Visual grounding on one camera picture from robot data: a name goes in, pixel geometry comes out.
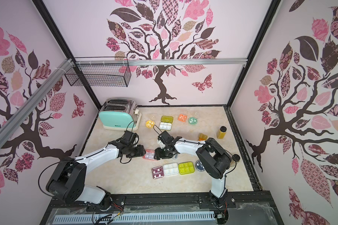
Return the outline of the clear white pillbox front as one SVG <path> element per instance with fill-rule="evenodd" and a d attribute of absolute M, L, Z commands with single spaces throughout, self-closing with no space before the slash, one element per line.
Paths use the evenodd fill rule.
<path fill-rule="evenodd" d="M 169 163 L 162 166 L 164 176 L 173 176 L 179 174 L 178 163 Z"/>

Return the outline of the red rectangular pillbox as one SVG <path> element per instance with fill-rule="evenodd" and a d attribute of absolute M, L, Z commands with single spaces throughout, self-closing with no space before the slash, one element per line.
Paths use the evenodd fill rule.
<path fill-rule="evenodd" d="M 146 160 L 155 160 L 155 150 L 146 149 L 146 153 L 143 156 L 143 159 L 146 159 Z"/>

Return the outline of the magenta small pillbox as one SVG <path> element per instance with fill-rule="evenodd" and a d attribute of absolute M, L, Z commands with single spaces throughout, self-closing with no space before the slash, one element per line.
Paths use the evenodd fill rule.
<path fill-rule="evenodd" d="M 164 170 L 162 166 L 154 167 L 151 169 L 152 178 L 154 180 L 164 177 Z"/>

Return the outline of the green lid white pillbox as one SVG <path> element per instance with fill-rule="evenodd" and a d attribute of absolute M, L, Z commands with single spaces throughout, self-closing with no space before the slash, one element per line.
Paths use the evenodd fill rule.
<path fill-rule="evenodd" d="M 178 169 L 180 175 L 192 174 L 195 172 L 193 162 L 180 163 L 178 164 Z"/>

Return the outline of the olive lid pillbox back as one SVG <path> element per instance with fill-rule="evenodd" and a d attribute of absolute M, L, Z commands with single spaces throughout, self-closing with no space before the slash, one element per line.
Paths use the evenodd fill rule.
<path fill-rule="evenodd" d="M 173 117 L 172 116 L 162 116 L 161 121 L 159 124 L 160 130 L 171 130 L 173 124 Z"/>

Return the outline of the yellow round pillbox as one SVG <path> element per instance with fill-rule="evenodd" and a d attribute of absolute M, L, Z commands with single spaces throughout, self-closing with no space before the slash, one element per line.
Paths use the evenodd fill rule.
<path fill-rule="evenodd" d="M 147 128 L 153 128 L 156 124 L 156 115 L 155 114 L 148 114 L 147 115 L 147 118 L 146 118 L 146 121 L 145 121 L 145 127 Z"/>

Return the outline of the dark round pillbox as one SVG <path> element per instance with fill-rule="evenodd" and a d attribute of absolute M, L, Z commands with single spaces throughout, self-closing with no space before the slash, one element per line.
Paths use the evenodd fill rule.
<path fill-rule="evenodd" d="M 205 171 L 205 168 L 204 168 L 204 165 L 202 164 L 202 162 L 200 160 L 197 160 L 195 162 L 195 168 L 200 171 L 200 172 L 204 172 Z"/>

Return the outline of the yellow small pillbox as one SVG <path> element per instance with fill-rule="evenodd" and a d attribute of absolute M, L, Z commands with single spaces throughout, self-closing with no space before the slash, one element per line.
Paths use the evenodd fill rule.
<path fill-rule="evenodd" d="M 198 139 L 199 139 L 199 141 L 204 141 L 204 140 L 208 139 L 208 136 L 203 134 L 203 133 L 199 133 Z"/>

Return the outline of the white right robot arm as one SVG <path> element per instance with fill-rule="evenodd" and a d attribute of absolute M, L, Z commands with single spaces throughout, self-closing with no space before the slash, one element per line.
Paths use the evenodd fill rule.
<path fill-rule="evenodd" d="M 210 194 L 217 200 L 227 193 L 225 187 L 226 174 L 230 172 L 233 156 L 214 138 L 205 141 L 187 140 L 183 137 L 174 138 L 167 131 L 159 134 L 154 159 L 168 159 L 177 154 L 197 156 L 205 171 L 212 177 Z"/>

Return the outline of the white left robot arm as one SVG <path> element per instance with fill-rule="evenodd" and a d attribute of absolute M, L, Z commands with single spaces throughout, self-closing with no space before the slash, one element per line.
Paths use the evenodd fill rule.
<path fill-rule="evenodd" d="M 86 202 L 102 210 L 112 205 L 110 192 L 100 187 L 85 185 L 86 176 L 101 165 L 126 156 L 128 159 L 142 157 L 146 154 L 143 145 L 138 145 L 139 136 L 125 131 L 121 138 L 90 154 L 76 158 L 65 157 L 56 163 L 46 191 L 66 204 Z"/>

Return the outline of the mint green toaster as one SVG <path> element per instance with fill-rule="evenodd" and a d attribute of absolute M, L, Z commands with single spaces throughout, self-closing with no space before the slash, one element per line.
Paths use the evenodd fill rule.
<path fill-rule="evenodd" d="M 103 128 L 108 130 L 135 131 L 139 128 L 141 117 L 137 103 L 127 98 L 108 98 L 99 111 Z"/>

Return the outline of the green round pillbox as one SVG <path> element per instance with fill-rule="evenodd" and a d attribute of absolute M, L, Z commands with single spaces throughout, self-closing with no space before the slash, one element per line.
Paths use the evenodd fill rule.
<path fill-rule="evenodd" d="M 188 113 L 188 123 L 190 125 L 196 125 L 199 121 L 200 113 L 198 111 L 192 111 Z"/>

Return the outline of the yellow bottle black cap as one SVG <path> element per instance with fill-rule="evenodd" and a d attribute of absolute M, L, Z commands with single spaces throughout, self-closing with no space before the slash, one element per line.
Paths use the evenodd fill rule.
<path fill-rule="evenodd" d="M 217 139 L 223 139 L 226 135 L 227 127 L 221 126 L 217 132 Z"/>

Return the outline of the brown bottle black cap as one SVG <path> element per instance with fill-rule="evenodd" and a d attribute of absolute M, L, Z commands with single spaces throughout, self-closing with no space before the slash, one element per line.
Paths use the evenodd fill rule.
<path fill-rule="evenodd" d="M 235 166 L 241 160 L 240 155 L 234 154 L 232 155 L 231 167 Z"/>

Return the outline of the aluminium rail back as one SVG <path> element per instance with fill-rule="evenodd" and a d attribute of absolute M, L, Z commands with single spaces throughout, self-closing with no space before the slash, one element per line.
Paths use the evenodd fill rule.
<path fill-rule="evenodd" d="M 165 66 L 165 65 L 246 65 L 246 58 L 227 59 L 185 59 L 185 60 L 131 60 L 129 66 Z"/>

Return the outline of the aluminium rail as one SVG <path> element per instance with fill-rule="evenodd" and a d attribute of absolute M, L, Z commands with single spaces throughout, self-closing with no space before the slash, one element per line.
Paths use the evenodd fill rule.
<path fill-rule="evenodd" d="M 131 60 L 129 66 L 165 66 L 165 65 L 246 65 L 246 58 L 227 59 L 185 59 L 185 60 Z"/>
<path fill-rule="evenodd" d="M 29 114 L 35 109 L 39 102 L 47 95 L 56 82 L 74 65 L 72 59 L 64 60 L 52 75 L 41 85 L 36 92 L 24 102 L 16 113 L 10 117 L 3 128 L 0 128 L 0 149 L 15 133 L 18 127 L 24 122 Z"/>

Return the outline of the aluminium rail left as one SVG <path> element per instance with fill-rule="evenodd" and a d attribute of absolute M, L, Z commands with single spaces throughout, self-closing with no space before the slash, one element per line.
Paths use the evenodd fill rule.
<path fill-rule="evenodd" d="M 64 60 L 52 75 L 41 85 L 36 92 L 24 102 L 16 113 L 10 117 L 3 128 L 0 128 L 0 149 L 15 133 L 18 127 L 24 122 L 29 114 L 35 109 L 39 102 L 47 95 L 56 82 L 74 65 L 72 59 Z"/>

